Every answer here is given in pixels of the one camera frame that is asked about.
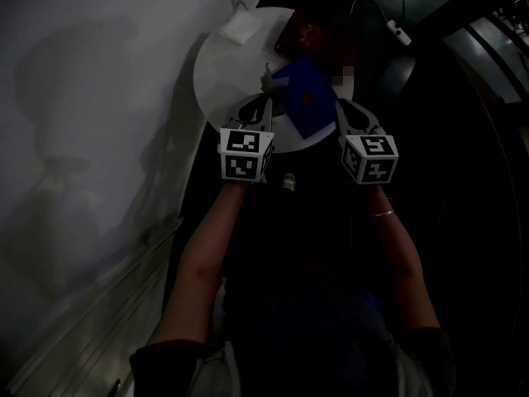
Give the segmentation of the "round white table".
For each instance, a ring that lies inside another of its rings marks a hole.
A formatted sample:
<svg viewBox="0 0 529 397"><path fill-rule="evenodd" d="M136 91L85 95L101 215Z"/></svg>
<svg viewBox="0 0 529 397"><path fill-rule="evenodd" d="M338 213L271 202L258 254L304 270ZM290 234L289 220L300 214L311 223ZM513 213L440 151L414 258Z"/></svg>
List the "round white table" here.
<svg viewBox="0 0 529 397"><path fill-rule="evenodd" d="M202 45L193 71L194 92L198 105L207 121L218 131L226 123L229 109L236 103L246 102L254 94L262 92L261 77L268 66L273 73L287 66L287 60L274 50L274 43L287 25L294 10L280 7L263 7L250 11L250 15L262 21L260 29L244 44L239 45L221 36L220 29L213 32ZM352 62L344 65L342 74L331 81L338 98L351 99L355 77ZM308 90L308 79L302 81L301 74L290 78L285 103L301 102L302 85ZM304 138L294 125L288 112L281 108L272 119L274 151L291 153L304 150L330 136L336 122L330 122L311 136Z"/></svg>

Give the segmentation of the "white folded tissue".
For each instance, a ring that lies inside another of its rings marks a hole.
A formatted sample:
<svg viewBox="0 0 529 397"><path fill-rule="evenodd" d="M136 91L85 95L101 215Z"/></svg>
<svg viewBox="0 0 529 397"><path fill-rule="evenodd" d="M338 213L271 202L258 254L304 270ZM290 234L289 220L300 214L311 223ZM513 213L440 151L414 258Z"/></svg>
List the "white folded tissue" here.
<svg viewBox="0 0 529 397"><path fill-rule="evenodd" d="M220 29L220 35L237 45L244 45L262 26L262 20L249 11L236 12Z"/></svg>

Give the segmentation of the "person's left forearm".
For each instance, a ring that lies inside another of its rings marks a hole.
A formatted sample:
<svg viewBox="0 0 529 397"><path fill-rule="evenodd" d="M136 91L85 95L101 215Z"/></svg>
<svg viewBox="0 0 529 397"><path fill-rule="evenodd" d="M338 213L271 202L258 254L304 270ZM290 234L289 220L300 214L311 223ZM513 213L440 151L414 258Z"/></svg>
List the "person's left forearm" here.
<svg viewBox="0 0 529 397"><path fill-rule="evenodd" d="M155 343L207 343L222 264L248 185L225 183L188 241Z"/></svg>

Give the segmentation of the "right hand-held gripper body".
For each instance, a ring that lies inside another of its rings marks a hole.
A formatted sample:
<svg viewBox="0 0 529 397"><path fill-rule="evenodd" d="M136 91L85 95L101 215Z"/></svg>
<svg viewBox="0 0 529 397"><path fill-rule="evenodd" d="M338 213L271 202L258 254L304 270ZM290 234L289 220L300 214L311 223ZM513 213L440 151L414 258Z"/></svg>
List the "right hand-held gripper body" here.
<svg viewBox="0 0 529 397"><path fill-rule="evenodd" d="M381 127L370 134L340 136L341 164L358 185L388 184L398 163L393 136Z"/></svg>

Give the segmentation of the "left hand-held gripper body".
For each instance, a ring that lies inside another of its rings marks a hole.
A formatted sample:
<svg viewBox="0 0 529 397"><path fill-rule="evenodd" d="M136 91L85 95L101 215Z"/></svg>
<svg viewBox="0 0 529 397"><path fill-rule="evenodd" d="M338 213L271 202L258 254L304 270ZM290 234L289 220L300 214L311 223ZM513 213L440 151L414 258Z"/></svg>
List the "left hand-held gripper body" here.
<svg viewBox="0 0 529 397"><path fill-rule="evenodd" d="M220 130L222 178L258 182L271 159L274 133L271 118L254 125L231 117Z"/></svg>

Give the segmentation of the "person's dark clothing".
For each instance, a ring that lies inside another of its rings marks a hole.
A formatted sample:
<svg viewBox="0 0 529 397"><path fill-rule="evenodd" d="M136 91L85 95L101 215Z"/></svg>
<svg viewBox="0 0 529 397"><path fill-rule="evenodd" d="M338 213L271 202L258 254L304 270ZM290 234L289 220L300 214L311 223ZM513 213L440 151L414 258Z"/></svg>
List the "person's dark clothing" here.
<svg viewBox="0 0 529 397"><path fill-rule="evenodd" d="M226 294L226 339L157 343L131 357L134 397L451 397L439 328L393 337L376 307L314 275Z"/></svg>

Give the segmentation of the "red box with gold emblem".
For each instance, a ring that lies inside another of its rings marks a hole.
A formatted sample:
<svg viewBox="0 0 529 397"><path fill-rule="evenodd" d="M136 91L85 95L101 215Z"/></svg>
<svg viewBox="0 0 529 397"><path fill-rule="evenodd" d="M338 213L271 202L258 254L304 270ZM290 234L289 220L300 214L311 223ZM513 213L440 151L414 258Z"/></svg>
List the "red box with gold emblem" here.
<svg viewBox="0 0 529 397"><path fill-rule="evenodd" d="M280 32L274 50L291 60L310 57L325 66L353 65L363 44L349 28L321 22L296 10Z"/></svg>

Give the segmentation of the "blue booklet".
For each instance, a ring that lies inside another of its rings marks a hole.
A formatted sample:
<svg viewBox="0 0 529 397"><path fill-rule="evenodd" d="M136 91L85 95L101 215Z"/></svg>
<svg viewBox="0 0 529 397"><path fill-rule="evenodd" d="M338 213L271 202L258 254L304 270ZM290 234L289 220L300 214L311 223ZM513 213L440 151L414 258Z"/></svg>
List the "blue booklet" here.
<svg viewBox="0 0 529 397"><path fill-rule="evenodd" d="M284 111L303 139L336 122L336 93L310 57L272 73L272 80L286 84Z"/></svg>

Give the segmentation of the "person's right forearm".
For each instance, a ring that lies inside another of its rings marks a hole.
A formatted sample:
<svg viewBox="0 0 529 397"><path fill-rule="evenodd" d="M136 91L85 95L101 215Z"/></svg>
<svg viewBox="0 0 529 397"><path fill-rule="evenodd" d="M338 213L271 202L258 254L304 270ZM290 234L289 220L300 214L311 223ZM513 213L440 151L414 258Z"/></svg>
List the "person's right forearm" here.
<svg viewBox="0 0 529 397"><path fill-rule="evenodd" d="M441 327L424 280L417 248L379 185L362 185L363 203L388 271L401 329Z"/></svg>

